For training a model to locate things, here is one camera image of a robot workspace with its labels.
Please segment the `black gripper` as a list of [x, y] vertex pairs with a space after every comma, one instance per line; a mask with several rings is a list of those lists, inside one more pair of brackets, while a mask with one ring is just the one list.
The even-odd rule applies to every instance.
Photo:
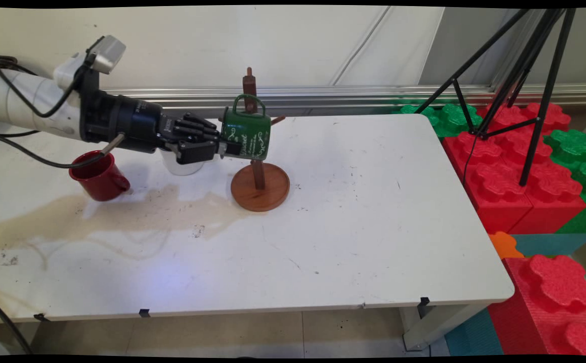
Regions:
[[[214, 156], [238, 156], [241, 145], [221, 140], [217, 125], [192, 112], [182, 117], [164, 115], [162, 106], [127, 96], [113, 96], [99, 89], [99, 75], [83, 75], [80, 96], [80, 136], [84, 142], [111, 142], [124, 134], [119, 148], [143, 153], [166, 149], [179, 165], [205, 162]], [[164, 121], [164, 138], [159, 127]]]

